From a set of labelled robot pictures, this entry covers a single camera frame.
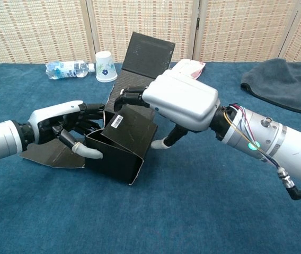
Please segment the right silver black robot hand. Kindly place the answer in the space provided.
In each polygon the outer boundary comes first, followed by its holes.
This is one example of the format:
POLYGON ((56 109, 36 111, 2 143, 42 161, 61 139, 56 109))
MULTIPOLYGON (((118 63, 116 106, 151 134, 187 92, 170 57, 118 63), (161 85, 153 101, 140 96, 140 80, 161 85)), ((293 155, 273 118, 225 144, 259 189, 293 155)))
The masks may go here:
POLYGON ((183 74, 166 70, 145 87, 126 87, 115 99, 113 110, 126 104, 151 108, 175 123, 164 138, 151 142, 152 149, 168 149, 189 131, 207 130, 220 106, 218 90, 183 74))

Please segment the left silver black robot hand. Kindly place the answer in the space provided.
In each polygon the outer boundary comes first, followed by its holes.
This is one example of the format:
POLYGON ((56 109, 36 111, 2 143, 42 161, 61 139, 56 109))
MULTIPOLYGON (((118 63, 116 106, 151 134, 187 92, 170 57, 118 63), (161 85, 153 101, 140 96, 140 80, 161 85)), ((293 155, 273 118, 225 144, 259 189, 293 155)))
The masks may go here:
POLYGON ((34 133, 32 142, 45 144, 58 139, 81 157, 102 159, 102 152, 87 147, 74 138, 70 132, 75 131, 85 136, 99 129, 100 126, 93 120, 103 119, 104 109, 105 105, 102 103, 88 104, 75 100, 35 110, 28 119, 32 133, 34 133))

